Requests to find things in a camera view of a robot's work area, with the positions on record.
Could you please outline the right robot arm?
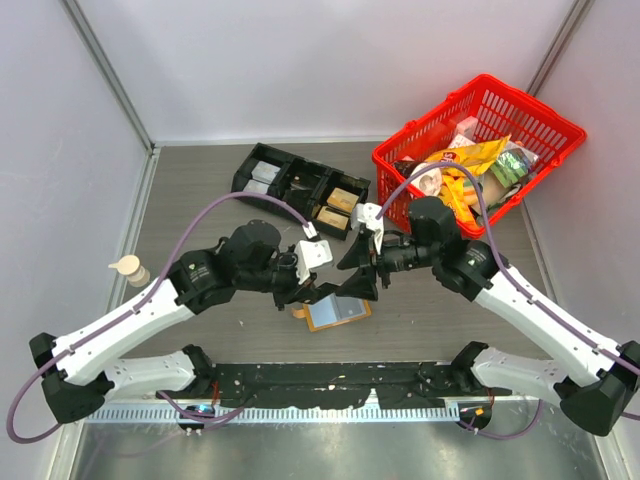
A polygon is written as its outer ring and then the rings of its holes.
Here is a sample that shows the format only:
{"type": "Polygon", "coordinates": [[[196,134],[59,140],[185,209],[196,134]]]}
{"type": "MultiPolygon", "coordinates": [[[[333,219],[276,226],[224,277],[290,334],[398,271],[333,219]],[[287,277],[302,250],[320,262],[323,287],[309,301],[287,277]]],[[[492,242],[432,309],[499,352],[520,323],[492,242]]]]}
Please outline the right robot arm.
{"type": "Polygon", "coordinates": [[[339,262],[354,274],[341,296],[375,301],[395,272],[429,268],[446,289],[507,321],[548,354],[536,360],[469,343],[454,359],[451,380],[465,395],[507,389],[561,409],[584,431],[604,437],[639,390],[639,344],[620,344],[586,326],[531,285],[497,250],[462,237],[453,212],[436,197],[409,206],[410,234],[384,237],[380,206],[357,205],[358,235],[339,262]]]}

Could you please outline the green soap pump bottle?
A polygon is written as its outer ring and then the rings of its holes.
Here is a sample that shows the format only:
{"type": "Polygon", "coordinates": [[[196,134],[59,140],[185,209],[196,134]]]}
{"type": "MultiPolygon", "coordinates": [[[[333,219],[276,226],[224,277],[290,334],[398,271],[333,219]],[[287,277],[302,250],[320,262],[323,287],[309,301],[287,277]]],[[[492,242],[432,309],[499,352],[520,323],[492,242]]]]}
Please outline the green soap pump bottle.
{"type": "Polygon", "coordinates": [[[135,288],[144,287],[150,281],[150,272],[136,255],[125,255],[117,262],[109,264],[108,268],[116,270],[130,286],[135,288]]]}

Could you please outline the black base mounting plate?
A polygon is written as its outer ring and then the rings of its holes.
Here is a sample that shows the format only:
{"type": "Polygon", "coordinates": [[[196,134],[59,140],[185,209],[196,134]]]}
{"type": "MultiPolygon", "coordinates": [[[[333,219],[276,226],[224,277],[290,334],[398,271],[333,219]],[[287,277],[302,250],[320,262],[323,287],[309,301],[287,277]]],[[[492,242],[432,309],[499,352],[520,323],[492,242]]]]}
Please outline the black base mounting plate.
{"type": "Polygon", "coordinates": [[[182,391],[163,389],[173,399],[221,401],[228,408],[354,409],[374,393],[383,409],[436,407],[446,398],[505,396],[462,371],[435,362],[218,364],[203,380],[182,391]]]}

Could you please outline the white paper roll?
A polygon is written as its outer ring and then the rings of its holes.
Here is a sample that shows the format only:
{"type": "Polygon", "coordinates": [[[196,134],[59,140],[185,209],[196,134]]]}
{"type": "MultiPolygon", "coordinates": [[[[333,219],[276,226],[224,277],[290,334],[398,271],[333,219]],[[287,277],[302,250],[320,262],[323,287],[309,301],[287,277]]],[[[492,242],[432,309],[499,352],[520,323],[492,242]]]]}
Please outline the white paper roll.
{"type": "Polygon", "coordinates": [[[428,166],[430,166],[428,162],[421,162],[415,166],[411,174],[420,172],[420,175],[411,181],[411,185],[425,196],[437,197],[443,185],[442,170],[440,168],[433,168],[426,171],[428,166]]]}

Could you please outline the black compartment tray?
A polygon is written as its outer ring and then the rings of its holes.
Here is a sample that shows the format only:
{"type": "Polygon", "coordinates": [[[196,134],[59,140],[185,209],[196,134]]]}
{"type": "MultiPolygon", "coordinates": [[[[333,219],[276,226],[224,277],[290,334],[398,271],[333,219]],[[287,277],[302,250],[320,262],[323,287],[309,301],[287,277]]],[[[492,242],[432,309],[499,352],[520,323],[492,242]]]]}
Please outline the black compartment tray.
{"type": "Polygon", "coordinates": [[[341,188],[358,195],[358,203],[365,202],[369,192],[369,180],[352,176],[340,169],[279,148],[258,143],[235,172],[231,183],[233,192],[243,191],[247,181],[253,179],[251,171],[258,161],[265,161],[281,168],[275,180],[269,184],[267,195],[288,204],[305,219],[311,221],[320,232],[339,240],[347,237],[352,212],[337,210],[349,217],[348,229],[345,231],[319,222],[316,215],[323,206],[328,206],[326,201],[334,188],[341,188]]]}

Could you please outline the yellow chips bag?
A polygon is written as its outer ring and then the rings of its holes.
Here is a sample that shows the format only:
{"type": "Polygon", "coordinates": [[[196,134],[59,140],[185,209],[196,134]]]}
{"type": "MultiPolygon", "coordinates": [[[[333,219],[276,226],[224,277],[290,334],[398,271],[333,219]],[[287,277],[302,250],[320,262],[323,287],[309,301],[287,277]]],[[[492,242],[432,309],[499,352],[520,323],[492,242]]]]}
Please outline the yellow chips bag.
{"type": "MultiPolygon", "coordinates": [[[[428,163],[450,162],[466,168],[479,181],[505,149],[510,135],[498,140],[437,151],[426,160],[428,163]]],[[[470,206],[478,202],[478,195],[466,174],[454,167],[441,167],[443,185],[438,197],[449,207],[456,219],[467,227],[475,227],[475,217],[470,206]]]]}

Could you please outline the red plastic shopping basket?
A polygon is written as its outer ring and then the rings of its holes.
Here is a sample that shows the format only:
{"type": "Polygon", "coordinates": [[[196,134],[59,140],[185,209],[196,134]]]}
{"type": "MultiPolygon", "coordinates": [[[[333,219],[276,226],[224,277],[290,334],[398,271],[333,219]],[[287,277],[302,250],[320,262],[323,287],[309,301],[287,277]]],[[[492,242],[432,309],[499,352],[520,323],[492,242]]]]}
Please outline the red plastic shopping basket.
{"type": "Polygon", "coordinates": [[[385,217],[408,230],[408,208],[435,180],[413,172],[438,161],[436,196],[455,213],[464,236],[478,239],[586,140],[586,132],[522,90],[481,74],[377,146],[378,202],[385,217]]]}

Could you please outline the pink white carton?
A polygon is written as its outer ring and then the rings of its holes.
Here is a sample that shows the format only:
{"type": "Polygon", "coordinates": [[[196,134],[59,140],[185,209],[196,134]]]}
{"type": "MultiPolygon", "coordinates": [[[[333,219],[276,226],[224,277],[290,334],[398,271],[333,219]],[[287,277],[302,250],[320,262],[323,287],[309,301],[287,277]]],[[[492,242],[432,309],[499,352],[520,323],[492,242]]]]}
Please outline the pink white carton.
{"type": "Polygon", "coordinates": [[[465,138],[472,140],[474,138],[479,120],[475,116],[468,116],[456,124],[455,132],[465,138]]]}

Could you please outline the orange leather card holder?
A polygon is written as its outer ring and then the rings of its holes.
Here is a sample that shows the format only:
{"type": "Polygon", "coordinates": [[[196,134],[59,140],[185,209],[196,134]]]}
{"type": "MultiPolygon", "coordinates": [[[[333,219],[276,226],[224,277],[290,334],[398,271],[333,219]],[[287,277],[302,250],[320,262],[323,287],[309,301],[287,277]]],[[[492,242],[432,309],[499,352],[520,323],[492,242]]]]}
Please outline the orange leather card holder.
{"type": "Polygon", "coordinates": [[[369,303],[366,300],[363,300],[367,310],[365,315],[356,317],[352,320],[340,321],[336,318],[336,298],[336,295],[330,295],[315,304],[304,304],[300,308],[292,308],[291,314],[295,319],[305,321],[311,332],[318,332],[328,328],[341,326],[372,315],[369,303]]]}

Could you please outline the tan card box upper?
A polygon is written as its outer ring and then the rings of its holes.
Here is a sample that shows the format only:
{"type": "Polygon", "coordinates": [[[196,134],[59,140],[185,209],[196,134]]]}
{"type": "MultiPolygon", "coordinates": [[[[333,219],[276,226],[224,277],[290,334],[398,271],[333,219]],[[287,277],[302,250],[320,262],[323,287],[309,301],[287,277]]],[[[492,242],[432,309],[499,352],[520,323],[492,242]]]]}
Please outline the tan card box upper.
{"type": "Polygon", "coordinates": [[[328,196],[326,204],[336,210],[351,213],[358,200],[358,195],[341,188],[334,188],[328,196]]]}

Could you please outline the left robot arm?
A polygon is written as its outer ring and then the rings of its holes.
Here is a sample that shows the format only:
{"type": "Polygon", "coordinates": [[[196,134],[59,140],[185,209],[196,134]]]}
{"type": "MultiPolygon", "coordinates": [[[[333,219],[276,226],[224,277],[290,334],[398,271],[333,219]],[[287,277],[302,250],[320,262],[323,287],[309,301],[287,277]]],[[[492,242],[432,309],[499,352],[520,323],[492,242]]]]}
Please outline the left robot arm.
{"type": "Polygon", "coordinates": [[[329,242],[314,237],[285,250],[280,242],[274,226],[252,220],[213,248],[184,253],[164,277],[92,324],[65,336],[32,338],[42,390],[57,422],[84,419],[115,399],[211,394],[215,369],[197,346],[161,357],[125,355],[163,330],[230,302],[238,291],[268,293],[277,309],[330,295],[333,285],[314,283],[317,269],[333,261],[329,242]]]}

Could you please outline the white card box upper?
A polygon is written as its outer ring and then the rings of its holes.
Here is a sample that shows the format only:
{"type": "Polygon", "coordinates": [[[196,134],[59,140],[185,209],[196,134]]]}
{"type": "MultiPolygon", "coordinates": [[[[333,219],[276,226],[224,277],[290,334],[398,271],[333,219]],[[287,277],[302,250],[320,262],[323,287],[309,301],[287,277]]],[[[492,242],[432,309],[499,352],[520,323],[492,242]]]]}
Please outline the white card box upper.
{"type": "Polygon", "coordinates": [[[256,181],[271,184],[279,174],[280,170],[281,168],[277,165],[273,165],[265,161],[258,161],[251,171],[251,177],[256,181]]]}

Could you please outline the green foil snack packet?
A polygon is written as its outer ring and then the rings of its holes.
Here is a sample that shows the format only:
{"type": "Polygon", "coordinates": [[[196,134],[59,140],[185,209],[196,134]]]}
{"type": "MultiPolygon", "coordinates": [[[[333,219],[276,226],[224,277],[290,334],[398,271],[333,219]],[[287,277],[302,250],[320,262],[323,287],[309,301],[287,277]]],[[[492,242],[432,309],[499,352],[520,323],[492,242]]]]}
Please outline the green foil snack packet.
{"type": "Polygon", "coordinates": [[[491,165],[490,171],[505,188],[511,187],[525,177],[531,168],[531,161],[520,147],[501,152],[491,165]]]}

